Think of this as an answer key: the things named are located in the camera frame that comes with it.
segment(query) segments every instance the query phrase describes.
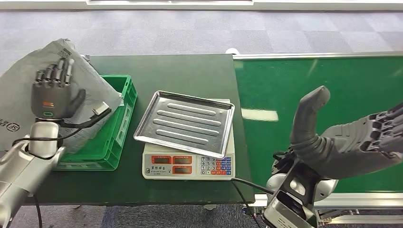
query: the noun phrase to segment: power cord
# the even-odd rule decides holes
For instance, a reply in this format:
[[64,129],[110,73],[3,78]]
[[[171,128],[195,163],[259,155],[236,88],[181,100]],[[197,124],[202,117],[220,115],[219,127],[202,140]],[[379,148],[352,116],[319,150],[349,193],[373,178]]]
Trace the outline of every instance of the power cord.
[[37,208],[39,228],[43,228],[42,215],[40,214],[38,198],[37,198],[37,196],[35,194],[33,195],[33,198],[34,198],[35,206]]
[[237,190],[239,196],[242,198],[243,203],[246,205],[246,209],[248,210],[250,216],[252,216],[253,220],[255,220],[256,225],[258,225],[259,228],[262,228],[258,222],[258,219],[255,216],[255,213],[252,211],[252,209],[249,207],[248,203],[246,202],[245,197],[243,197],[242,192],[239,190],[238,186],[235,184],[235,181],[231,181],[231,183],[234,185],[235,189]]
[[66,139],[68,137],[71,137],[71,136],[77,134],[79,131],[81,131],[81,129],[82,128],[78,128],[77,130],[73,131],[72,133],[70,133],[70,134],[68,134],[66,136],[63,136],[63,137],[58,137],[58,138],[46,138],[46,137],[19,138],[19,139],[14,140],[12,145],[14,146],[16,143],[21,142],[21,141],[25,141],[25,140],[27,140],[27,141],[57,141],[57,140],[62,140],[62,139]]
[[243,184],[252,186],[252,187],[254,187],[254,188],[256,188],[256,189],[259,189],[260,191],[263,191],[263,192],[268,193],[268,194],[270,194],[270,195],[273,195],[273,194],[274,194],[273,191],[268,190],[268,189],[266,189],[266,188],[263,187],[263,186],[257,185],[257,184],[255,184],[255,183],[252,183],[252,182],[247,181],[247,180],[244,180],[244,179],[240,179],[240,178],[236,178],[236,177],[235,177],[235,178],[232,178],[231,181],[236,181],[236,182],[240,182],[240,183],[243,183]]
[[237,182],[240,182],[240,183],[243,183],[243,184],[246,184],[246,185],[249,185],[249,186],[252,186],[252,187],[254,187],[254,188],[256,188],[256,189],[259,189],[259,190],[261,190],[261,191],[263,191],[263,192],[265,192],[265,193],[271,194],[271,195],[274,194],[274,192],[273,192],[273,191],[270,191],[270,190],[268,190],[268,189],[266,189],[265,187],[262,187],[262,186],[260,186],[260,185],[257,185],[257,184],[255,184],[255,183],[252,183],[252,182],[247,181],[247,180],[244,180],[244,179],[240,179],[240,178],[232,178],[232,179],[231,179],[231,183],[234,185],[234,187],[235,187],[235,189],[237,190],[239,196],[242,198],[242,201],[243,201],[243,203],[246,205],[246,209],[248,210],[250,216],[253,218],[253,220],[255,220],[256,225],[258,225],[259,228],[262,228],[262,227],[260,226],[260,224],[259,224],[259,222],[258,222],[256,216],[255,216],[255,213],[254,213],[254,212],[252,211],[252,209],[249,207],[249,205],[248,205],[248,203],[246,202],[246,199],[245,199],[245,197],[243,196],[242,192],[240,191],[240,189],[238,188],[238,186],[235,184],[236,181],[237,181]]

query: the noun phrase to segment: metal frame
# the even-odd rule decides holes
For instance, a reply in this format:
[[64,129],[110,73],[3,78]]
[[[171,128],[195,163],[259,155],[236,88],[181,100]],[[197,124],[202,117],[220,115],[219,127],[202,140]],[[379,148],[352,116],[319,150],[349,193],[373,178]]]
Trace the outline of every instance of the metal frame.
[[[403,56],[403,52],[364,52],[364,53],[301,53],[301,54],[257,54],[233,55],[234,60],[265,60],[265,59],[318,59],[318,58],[351,58],[351,57],[393,57]],[[255,203],[249,206],[261,209],[267,205],[267,195],[255,194]],[[329,211],[349,209],[403,209],[403,193],[376,192],[376,193],[332,193],[324,200],[314,204],[314,210],[328,209]],[[331,218],[334,213],[322,217],[320,222],[327,224],[402,224],[403,216],[397,215],[342,215]]]
[[[267,206],[265,193],[255,194],[255,199],[248,205]],[[314,209],[403,209],[403,193],[332,193],[315,202]]]
[[264,60],[264,59],[300,59],[300,58],[349,58],[349,57],[390,57],[403,56],[402,51],[390,52],[360,52],[360,53],[299,53],[299,54],[253,54],[233,55],[234,60]]

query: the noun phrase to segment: metal tray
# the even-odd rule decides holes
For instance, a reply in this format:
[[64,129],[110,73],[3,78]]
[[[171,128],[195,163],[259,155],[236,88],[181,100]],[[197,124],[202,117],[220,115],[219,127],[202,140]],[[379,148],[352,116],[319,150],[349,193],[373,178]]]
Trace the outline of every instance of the metal tray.
[[223,158],[235,110],[228,99],[223,100],[228,102],[157,91],[134,139]]

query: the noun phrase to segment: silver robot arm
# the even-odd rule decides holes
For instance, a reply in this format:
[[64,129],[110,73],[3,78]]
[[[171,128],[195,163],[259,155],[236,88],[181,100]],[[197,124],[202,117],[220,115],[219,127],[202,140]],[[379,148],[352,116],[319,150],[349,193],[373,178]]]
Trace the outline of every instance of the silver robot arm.
[[[37,122],[26,137],[57,138],[59,126]],[[7,228],[25,198],[36,192],[59,163],[65,147],[57,141],[20,141],[0,160],[0,228]]]

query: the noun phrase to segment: robotic finger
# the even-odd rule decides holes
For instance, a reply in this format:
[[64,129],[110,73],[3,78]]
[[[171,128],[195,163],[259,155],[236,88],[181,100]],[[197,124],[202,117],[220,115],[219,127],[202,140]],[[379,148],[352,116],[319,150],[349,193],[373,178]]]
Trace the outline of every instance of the robotic finger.
[[62,73],[63,73],[64,62],[65,62],[65,59],[61,58],[61,59],[59,59],[59,62],[56,65],[55,77],[53,78],[54,83],[60,84],[60,81],[61,81],[61,78],[62,78]]

